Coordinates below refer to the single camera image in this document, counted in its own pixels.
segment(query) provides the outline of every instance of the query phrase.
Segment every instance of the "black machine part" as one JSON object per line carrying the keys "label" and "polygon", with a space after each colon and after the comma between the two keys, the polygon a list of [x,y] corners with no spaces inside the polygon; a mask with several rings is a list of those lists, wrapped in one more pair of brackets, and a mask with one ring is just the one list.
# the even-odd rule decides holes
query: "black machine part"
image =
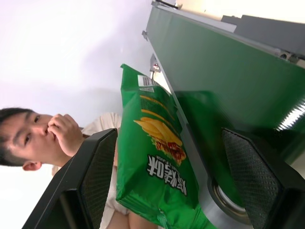
{"label": "black machine part", "polygon": [[224,129],[234,183],[254,229],[303,229],[305,180],[262,139]]}
{"label": "black machine part", "polygon": [[116,139],[116,129],[87,138],[55,174],[23,229],[99,229]]}

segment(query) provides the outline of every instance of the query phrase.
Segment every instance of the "green snack bag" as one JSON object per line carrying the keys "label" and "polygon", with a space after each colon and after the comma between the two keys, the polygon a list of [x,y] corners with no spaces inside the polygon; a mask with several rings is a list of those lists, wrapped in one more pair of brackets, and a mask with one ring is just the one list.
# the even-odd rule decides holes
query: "green snack bag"
{"label": "green snack bag", "polygon": [[212,229],[180,139],[172,96],[123,64],[117,201],[166,229]]}

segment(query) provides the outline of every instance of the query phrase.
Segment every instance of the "green machine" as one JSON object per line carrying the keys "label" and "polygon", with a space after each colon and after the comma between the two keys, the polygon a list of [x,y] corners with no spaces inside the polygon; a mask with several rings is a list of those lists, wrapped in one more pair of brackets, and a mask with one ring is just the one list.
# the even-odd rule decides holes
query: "green machine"
{"label": "green machine", "polygon": [[219,229],[252,228],[222,131],[253,134],[282,161],[294,162],[305,150],[305,69],[230,26],[219,29],[161,6],[152,8],[145,35],[179,110],[203,212]]}

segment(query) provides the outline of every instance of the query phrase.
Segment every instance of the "black hair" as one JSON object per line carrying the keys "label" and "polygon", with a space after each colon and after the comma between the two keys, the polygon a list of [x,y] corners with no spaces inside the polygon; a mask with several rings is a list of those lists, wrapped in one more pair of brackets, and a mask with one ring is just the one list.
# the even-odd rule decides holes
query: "black hair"
{"label": "black hair", "polygon": [[[30,109],[24,109],[24,108],[17,108],[17,107],[11,107],[11,108],[3,108],[0,109],[0,130],[3,123],[10,117],[21,114],[21,113],[27,113],[27,112],[33,112]],[[0,131],[0,165],[3,166],[22,166],[25,162],[25,159],[19,158],[14,156],[11,151],[5,147],[5,143],[7,142],[8,137],[5,135],[4,132]]]}

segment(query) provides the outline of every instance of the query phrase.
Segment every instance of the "white wall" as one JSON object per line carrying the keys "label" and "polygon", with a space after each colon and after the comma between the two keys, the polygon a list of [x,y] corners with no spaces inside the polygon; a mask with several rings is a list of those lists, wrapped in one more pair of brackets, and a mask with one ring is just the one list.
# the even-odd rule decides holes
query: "white wall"
{"label": "white wall", "polygon": [[221,20],[223,15],[251,15],[305,23],[304,0],[177,0],[182,9]]}
{"label": "white wall", "polygon": [[[149,73],[150,9],[151,0],[0,0],[0,108],[69,113],[81,126],[121,113],[120,65]],[[22,227],[50,173],[0,167],[1,229]]]}

